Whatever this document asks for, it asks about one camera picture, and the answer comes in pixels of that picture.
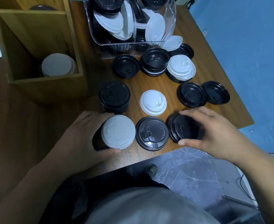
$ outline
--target wooden organizer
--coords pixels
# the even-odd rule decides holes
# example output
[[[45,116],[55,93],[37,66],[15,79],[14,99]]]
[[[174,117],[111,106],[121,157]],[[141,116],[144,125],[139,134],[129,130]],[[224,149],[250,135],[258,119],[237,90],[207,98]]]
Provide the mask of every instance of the wooden organizer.
[[[39,4],[57,11],[29,10]],[[87,80],[68,0],[0,0],[0,49],[8,82],[34,102],[87,96]],[[41,63],[52,53],[71,56],[79,73],[43,77]]]

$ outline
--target hand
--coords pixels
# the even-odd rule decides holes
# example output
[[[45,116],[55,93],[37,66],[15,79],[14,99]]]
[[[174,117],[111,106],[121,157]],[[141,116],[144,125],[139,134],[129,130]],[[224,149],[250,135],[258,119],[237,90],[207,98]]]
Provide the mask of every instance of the hand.
[[[259,150],[226,118],[206,107],[180,111],[181,115],[190,116],[205,128],[202,140],[181,139],[179,145],[193,147],[225,159],[232,163],[242,161],[251,151]]]
[[[95,132],[113,115],[84,111],[64,132],[42,162],[67,178],[120,153],[121,150],[116,148],[96,151],[92,145]]]

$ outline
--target wooden table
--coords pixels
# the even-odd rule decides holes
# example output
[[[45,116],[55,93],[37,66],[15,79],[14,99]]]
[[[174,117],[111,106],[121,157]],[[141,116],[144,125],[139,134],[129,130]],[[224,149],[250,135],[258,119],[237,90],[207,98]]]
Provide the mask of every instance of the wooden table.
[[[72,1],[72,8],[80,47],[83,49],[82,59],[87,67],[91,94],[89,98],[37,106],[8,86],[2,68],[3,62],[0,59],[0,199],[23,178],[29,168],[45,157],[83,110],[102,110],[98,90],[104,82],[120,80],[130,88],[131,103],[124,115],[134,124],[147,116],[140,108],[139,99],[141,94],[149,89],[162,92],[167,99],[166,111],[158,116],[162,120],[165,121],[175,110],[186,108],[176,97],[179,84],[172,82],[165,74],[150,77],[140,71],[129,80],[113,75],[112,60],[103,61],[93,54],[94,44],[90,37],[83,3]],[[196,75],[191,81],[198,84],[209,80],[217,81],[223,84],[231,95],[230,102],[225,105],[207,103],[206,106],[228,118],[238,128],[254,124],[186,7],[177,7],[174,35],[182,36],[184,42],[194,49],[195,56],[192,61],[196,66]],[[122,154],[78,174],[73,179],[90,178],[178,148],[180,146],[169,139],[164,148],[150,152],[142,149],[134,141]]]

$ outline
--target person's left hand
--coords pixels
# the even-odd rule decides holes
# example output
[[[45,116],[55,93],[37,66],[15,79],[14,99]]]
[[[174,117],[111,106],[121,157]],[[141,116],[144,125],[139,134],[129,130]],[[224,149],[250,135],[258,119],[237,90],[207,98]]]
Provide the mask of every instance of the person's left hand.
[[[116,148],[96,151],[92,145],[95,132],[113,115],[113,113],[84,111],[65,131],[42,162],[65,177],[69,177],[120,153],[121,150]]]

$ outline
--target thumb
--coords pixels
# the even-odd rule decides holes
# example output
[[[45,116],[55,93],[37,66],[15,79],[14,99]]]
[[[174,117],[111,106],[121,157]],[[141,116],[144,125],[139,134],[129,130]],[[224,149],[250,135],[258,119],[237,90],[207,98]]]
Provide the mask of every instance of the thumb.
[[[179,145],[192,147],[201,150],[202,147],[202,140],[197,139],[180,139]]]
[[[119,153],[121,153],[121,150],[119,148],[109,148],[98,151],[99,161],[104,161],[105,159]]]

